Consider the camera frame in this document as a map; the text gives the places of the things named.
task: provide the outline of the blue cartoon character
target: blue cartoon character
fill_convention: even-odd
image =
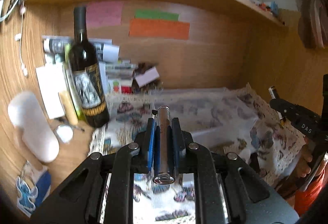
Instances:
[[[30,189],[27,183],[19,176],[16,178],[16,187],[19,196],[17,203],[21,206],[22,209],[26,211],[26,215],[31,215],[35,210],[35,204],[32,202],[32,200],[37,198],[38,188],[34,186],[32,189]]]

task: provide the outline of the bottle neck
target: bottle neck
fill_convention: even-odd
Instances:
[[[86,40],[88,40],[86,30],[75,31],[75,33],[74,33],[74,41],[75,42],[82,42],[82,41],[86,41]]]

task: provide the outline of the wine bottle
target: wine bottle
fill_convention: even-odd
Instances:
[[[87,37],[86,7],[74,8],[74,43],[68,59],[86,121],[90,126],[99,128],[109,121],[109,112],[96,49]]]

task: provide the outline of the metal bolt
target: metal bolt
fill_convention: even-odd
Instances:
[[[196,149],[198,149],[199,145],[196,144],[196,143],[190,143],[190,144],[188,145],[188,147],[189,147],[190,149],[192,149],[192,150],[196,150]]]
[[[234,153],[234,152],[229,152],[227,153],[227,157],[230,159],[230,160],[236,160],[238,158],[237,154]]]
[[[92,154],[90,155],[90,158],[91,158],[92,160],[98,160],[98,159],[100,158],[100,153],[98,153],[98,152],[92,153]]]
[[[129,148],[134,150],[134,149],[137,149],[139,147],[139,145],[137,143],[131,143],[129,144]]]

